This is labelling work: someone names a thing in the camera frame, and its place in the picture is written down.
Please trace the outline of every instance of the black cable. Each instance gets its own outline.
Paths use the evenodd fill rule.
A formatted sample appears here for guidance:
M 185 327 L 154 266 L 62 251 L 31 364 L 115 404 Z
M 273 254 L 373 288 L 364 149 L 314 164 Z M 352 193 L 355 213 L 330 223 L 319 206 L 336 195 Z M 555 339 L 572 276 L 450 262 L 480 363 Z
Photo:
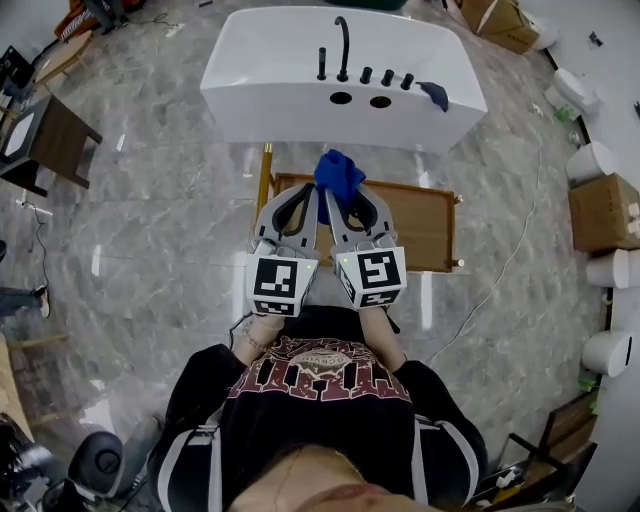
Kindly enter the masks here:
M 125 501 L 125 502 L 124 502 L 124 505 L 122 505 L 122 506 L 118 509 L 118 512 L 124 512 L 124 510 L 127 508 L 127 505 L 133 501 L 133 498 L 135 498 L 135 497 L 138 495 L 138 493 L 140 492 L 140 489 L 142 489 L 142 488 L 144 487 L 144 484 L 146 484 L 146 483 L 147 483 L 147 481 L 148 481 L 148 479 L 147 479 L 147 477 L 145 476 L 145 477 L 144 477 L 144 480 L 140 483 L 140 485 L 138 486 L 138 488 L 136 489 L 136 491 L 135 491 L 131 496 L 129 496 L 129 499 L 128 499 L 127 501 Z
M 129 20 L 129 23 L 131 25 L 146 25 L 147 23 L 158 23 L 158 24 L 164 24 L 167 25 L 168 27 L 177 27 L 177 23 L 169 23 L 168 21 L 163 21 L 166 17 L 168 16 L 168 13 L 166 12 L 161 12 L 160 14 L 158 14 L 155 18 L 153 18 L 152 20 L 146 20 L 146 21 L 131 21 Z
M 251 315 L 253 315 L 253 311 L 249 311 L 246 315 L 243 315 L 243 317 L 235 324 L 233 324 L 233 327 L 231 327 L 231 329 L 229 329 L 229 350 L 233 350 L 233 331 L 235 331 L 236 328 Z
M 36 216 L 36 222 L 38 223 L 38 229 L 36 229 L 36 239 L 38 240 L 38 243 L 40 244 L 40 247 L 42 247 L 42 273 L 44 274 L 44 281 L 45 281 L 45 288 L 49 288 L 49 278 L 47 277 L 47 265 L 46 265 L 46 261 L 47 261 L 47 248 L 44 246 L 44 244 L 42 243 L 42 240 L 40 239 L 40 230 L 42 229 L 42 226 L 45 225 L 44 222 L 42 222 L 40 220 L 40 217 L 38 217 L 38 209 L 36 208 L 36 206 L 33 203 L 30 203 L 29 201 L 24 201 L 22 203 L 22 205 L 24 206 L 25 204 L 28 204 L 29 206 L 31 206 L 31 208 L 33 209 L 33 213 Z

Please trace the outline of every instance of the marble floor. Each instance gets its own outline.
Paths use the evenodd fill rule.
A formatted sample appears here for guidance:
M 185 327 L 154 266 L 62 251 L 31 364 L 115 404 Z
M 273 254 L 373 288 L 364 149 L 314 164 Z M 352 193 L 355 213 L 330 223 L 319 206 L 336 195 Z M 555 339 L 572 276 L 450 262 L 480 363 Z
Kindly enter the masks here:
M 29 195 L 46 223 L 52 315 L 43 321 L 23 311 L 5 319 L 2 331 L 9 342 L 69 335 L 13 353 L 35 434 L 62 457 L 91 429 L 126 438 L 137 420 L 163 412 L 188 357 L 226 342 L 242 313 L 261 146 L 220 142 L 199 84 L 230 13 L 288 2 L 198 3 L 148 0 L 134 21 L 167 12 L 167 21 L 184 28 L 171 38 L 167 26 L 152 23 L 98 36 L 87 53 L 92 75 L 78 68 L 52 82 L 104 141 L 83 164 L 88 190 L 62 179 L 47 199 Z M 552 73 L 543 55 L 515 55 L 476 38 L 439 2 L 409 0 L 402 14 L 459 34 L 489 113 L 444 156 L 334 147 L 372 179 L 464 197 L 455 256 L 467 265 L 447 275 L 411 274 L 392 317 L 409 356 L 438 371 L 496 459 L 509 432 L 536 442 L 547 412 L 576 395 L 581 348 L 603 327 L 601 292 L 587 284 L 585 257 L 572 249 L 564 164 L 574 149 L 542 96 Z M 275 144 L 273 165 L 311 173 L 326 149 Z M 501 282 L 456 342 L 430 361 L 487 296 L 534 194 L 526 237 Z M 21 196 L 0 184 L 9 245 L 0 283 L 31 288 L 43 280 L 42 251 Z M 314 286 L 312 302 L 344 303 L 329 273 Z

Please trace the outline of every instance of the bathtub faucet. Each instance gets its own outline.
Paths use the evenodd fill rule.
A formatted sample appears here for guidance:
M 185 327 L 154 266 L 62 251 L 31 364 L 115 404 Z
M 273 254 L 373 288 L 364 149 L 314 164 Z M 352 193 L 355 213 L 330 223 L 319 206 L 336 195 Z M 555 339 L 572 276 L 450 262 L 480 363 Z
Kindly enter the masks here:
M 342 26 L 343 39 L 342 67 L 340 68 L 340 73 L 338 74 L 338 82 L 346 82 L 347 80 L 349 80 L 349 76 L 347 75 L 347 61 L 349 60 L 349 27 L 347 27 L 347 22 L 342 16 L 338 16 L 336 18 L 335 24 Z

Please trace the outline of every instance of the shoe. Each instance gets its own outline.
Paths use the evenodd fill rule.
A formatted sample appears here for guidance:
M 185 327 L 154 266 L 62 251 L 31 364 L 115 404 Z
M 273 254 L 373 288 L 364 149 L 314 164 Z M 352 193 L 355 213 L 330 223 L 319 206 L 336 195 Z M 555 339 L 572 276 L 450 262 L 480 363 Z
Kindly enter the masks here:
M 40 302 L 42 302 L 42 305 L 40 306 L 42 318 L 49 318 L 49 315 L 51 314 L 51 307 L 49 306 L 49 292 L 47 291 L 47 287 L 40 286 L 33 292 L 33 294 L 40 299 Z

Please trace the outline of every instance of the cardboard box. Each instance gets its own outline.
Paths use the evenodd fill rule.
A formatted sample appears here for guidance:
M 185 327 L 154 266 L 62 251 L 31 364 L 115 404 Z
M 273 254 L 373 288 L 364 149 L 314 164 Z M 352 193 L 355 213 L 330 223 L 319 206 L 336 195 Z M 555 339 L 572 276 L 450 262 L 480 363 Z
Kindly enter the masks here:
M 460 11 L 476 34 L 515 53 L 540 36 L 515 0 L 462 0 Z
M 629 231 L 634 203 L 640 204 L 640 193 L 617 174 L 571 190 L 573 247 L 583 252 L 639 249 L 638 231 Z

